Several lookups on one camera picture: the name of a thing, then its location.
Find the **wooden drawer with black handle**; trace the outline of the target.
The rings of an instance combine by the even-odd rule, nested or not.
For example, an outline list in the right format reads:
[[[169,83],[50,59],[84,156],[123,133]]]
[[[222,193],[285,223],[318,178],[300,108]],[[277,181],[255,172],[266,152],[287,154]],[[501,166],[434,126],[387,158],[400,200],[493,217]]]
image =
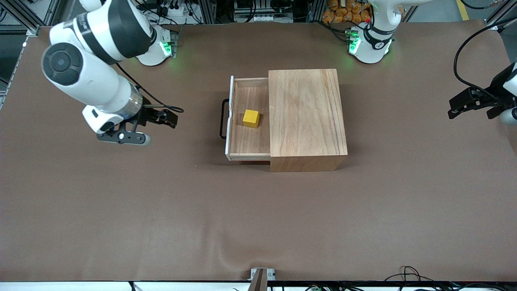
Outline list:
[[[244,125],[244,113],[259,114],[257,128]],[[230,161],[270,161],[269,80],[230,79],[229,97],[221,104],[219,135]]]

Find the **yellow block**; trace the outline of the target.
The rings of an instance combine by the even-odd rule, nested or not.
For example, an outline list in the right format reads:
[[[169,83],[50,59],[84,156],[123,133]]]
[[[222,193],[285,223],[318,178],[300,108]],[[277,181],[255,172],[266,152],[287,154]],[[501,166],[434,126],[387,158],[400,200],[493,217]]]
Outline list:
[[[256,129],[260,123],[260,113],[256,110],[246,109],[242,118],[245,127]]]

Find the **brown table cover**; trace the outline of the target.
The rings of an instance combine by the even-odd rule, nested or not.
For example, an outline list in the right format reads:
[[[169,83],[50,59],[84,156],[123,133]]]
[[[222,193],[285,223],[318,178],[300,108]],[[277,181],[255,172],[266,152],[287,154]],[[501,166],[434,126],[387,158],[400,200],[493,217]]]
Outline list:
[[[403,23],[358,63],[315,23],[185,26],[175,59],[122,66],[175,129],[139,147],[98,141],[83,105],[27,40],[0,109],[0,280],[517,280],[517,130],[483,110],[450,120],[452,66],[482,20]],[[348,156],[327,173],[233,164],[219,137],[230,77],[335,68]]]

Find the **white power strip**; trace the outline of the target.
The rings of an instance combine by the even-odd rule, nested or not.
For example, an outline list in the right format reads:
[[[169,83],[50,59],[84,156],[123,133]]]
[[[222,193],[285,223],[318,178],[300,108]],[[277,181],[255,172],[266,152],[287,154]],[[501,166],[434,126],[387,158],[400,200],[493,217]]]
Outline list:
[[[286,14],[257,14],[250,20],[248,18],[249,15],[234,15],[234,22],[238,23],[293,23],[294,19],[291,17],[292,15]]]

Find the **wooden cabinet box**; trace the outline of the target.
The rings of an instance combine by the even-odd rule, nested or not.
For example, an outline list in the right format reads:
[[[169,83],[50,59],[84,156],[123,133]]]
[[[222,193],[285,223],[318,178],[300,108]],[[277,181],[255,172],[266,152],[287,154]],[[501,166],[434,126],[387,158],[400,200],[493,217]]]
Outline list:
[[[348,155],[336,69],[270,70],[270,171],[334,171]]]

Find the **orange objects bag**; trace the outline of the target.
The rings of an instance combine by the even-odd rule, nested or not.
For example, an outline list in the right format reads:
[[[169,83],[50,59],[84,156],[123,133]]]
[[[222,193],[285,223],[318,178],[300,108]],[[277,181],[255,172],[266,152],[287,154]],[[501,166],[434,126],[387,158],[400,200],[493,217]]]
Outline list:
[[[327,0],[326,5],[324,23],[363,23],[372,18],[373,6],[366,0]]]

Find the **aluminium frame profile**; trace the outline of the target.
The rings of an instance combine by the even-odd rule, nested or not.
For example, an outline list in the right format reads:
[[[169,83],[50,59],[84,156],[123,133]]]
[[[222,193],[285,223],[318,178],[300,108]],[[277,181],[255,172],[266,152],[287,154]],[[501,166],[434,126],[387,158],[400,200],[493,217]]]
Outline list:
[[[37,35],[51,26],[66,0],[0,0],[0,35]]]
[[[489,7],[495,11],[484,20],[487,26],[517,15],[517,0],[495,0]]]

